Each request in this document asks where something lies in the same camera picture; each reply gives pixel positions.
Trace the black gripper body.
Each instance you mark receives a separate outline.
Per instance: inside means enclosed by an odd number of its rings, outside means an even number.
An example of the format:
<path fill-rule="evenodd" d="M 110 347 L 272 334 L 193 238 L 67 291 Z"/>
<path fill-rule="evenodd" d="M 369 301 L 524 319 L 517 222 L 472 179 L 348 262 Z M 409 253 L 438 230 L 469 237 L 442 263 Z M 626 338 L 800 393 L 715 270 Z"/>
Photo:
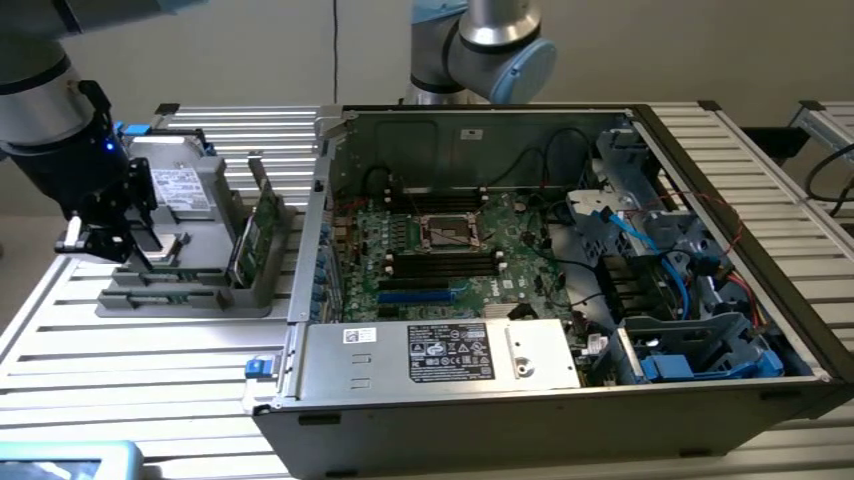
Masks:
<path fill-rule="evenodd" d="M 117 223 L 129 204 L 122 187 L 130 160 L 114 129 L 111 102 L 94 80 L 83 95 L 95 107 L 94 119 L 71 137 L 38 146 L 5 149 L 41 192 L 61 205 L 66 218 L 86 223 Z"/>

